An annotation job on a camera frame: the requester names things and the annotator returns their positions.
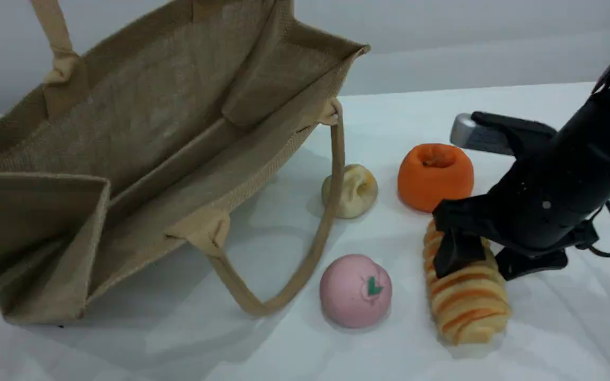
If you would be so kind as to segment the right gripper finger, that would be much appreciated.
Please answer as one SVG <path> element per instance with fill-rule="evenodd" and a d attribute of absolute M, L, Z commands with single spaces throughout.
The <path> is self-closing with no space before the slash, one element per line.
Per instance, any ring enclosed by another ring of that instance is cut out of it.
<path fill-rule="evenodd" d="M 505 280 L 514 280 L 542 271 L 561 270 L 569 263 L 564 249 L 531 258 L 510 248 L 503 248 L 496 254 L 496 262 L 498 271 Z"/>
<path fill-rule="evenodd" d="M 438 279 L 443 279 L 486 258 L 481 237 L 462 229 L 450 228 L 445 231 L 434 256 L 434 272 Z"/>

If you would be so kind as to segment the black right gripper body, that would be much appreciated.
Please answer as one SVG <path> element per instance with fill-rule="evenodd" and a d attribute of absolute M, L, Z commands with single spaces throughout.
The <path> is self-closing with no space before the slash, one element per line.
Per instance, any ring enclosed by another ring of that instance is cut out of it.
<path fill-rule="evenodd" d="M 439 231 L 486 237 L 521 253 L 587 249 L 599 236 L 591 213 L 610 200 L 610 140 L 510 139 L 515 162 L 490 190 L 445 200 Z"/>

